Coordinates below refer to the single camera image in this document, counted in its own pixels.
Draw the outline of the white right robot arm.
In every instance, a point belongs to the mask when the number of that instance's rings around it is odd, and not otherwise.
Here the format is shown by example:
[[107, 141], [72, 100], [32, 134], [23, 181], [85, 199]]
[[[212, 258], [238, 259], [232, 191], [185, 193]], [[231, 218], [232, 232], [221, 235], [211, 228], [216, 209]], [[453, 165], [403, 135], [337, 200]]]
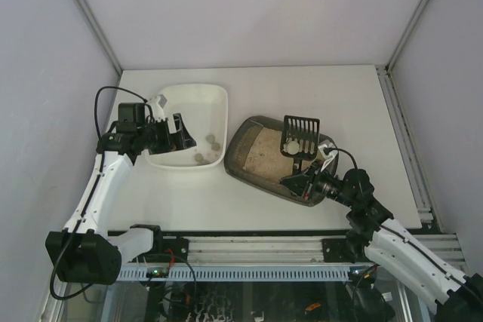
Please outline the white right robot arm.
[[352, 168], [342, 179], [312, 164], [280, 183], [298, 197], [318, 192], [349, 208], [346, 252], [400, 280], [434, 313], [436, 321], [480, 321], [482, 277], [468, 276], [419, 242], [375, 197], [367, 172]]

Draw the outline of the black slotted litter scoop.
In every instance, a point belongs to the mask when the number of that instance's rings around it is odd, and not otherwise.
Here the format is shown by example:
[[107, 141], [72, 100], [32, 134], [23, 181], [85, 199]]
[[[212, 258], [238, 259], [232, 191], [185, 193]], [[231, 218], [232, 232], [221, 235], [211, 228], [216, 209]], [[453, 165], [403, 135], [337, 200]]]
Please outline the black slotted litter scoop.
[[[281, 132], [280, 152], [293, 160], [292, 174], [302, 171], [304, 161], [314, 161], [318, 154], [320, 120], [294, 115], [285, 115]], [[299, 152], [289, 155], [285, 144], [295, 140], [299, 143]]]

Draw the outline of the dark translucent litter box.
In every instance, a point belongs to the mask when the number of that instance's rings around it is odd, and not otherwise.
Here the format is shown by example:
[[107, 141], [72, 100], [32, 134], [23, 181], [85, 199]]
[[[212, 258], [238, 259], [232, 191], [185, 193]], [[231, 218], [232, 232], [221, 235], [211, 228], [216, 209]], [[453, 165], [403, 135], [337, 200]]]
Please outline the dark translucent litter box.
[[[325, 198], [318, 195], [311, 201], [293, 196], [280, 184], [280, 179], [291, 176], [293, 160], [280, 152], [283, 120], [262, 115], [247, 118], [235, 132], [224, 158], [226, 172], [235, 179], [261, 191], [280, 197], [295, 204], [314, 207]], [[319, 143], [334, 141], [319, 131]], [[326, 169], [330, 175], [337, 173], [339, 156]], [[304, 161], [302, 171], [312, 163], [323, 164], [323, 157], [318, 150], [314, 161]]]

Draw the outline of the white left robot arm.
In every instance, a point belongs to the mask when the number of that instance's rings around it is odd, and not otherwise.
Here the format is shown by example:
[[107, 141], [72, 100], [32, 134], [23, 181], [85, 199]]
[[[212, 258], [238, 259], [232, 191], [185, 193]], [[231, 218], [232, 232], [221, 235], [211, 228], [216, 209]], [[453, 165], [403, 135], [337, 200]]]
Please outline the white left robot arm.
[[108, 221], [119, 189], [143, 152], [160, 155], [195, 147], [182, 115], [165, 116], [153, 103], [122, 103], [118, 118], [97, 142], [91, 178], [78, 206], [45, 246], [53, 278], [79, 284], [113, 284], [121, 267], [138, 256], [162, 250], [158, 225], [136, 224], [109, 236]]

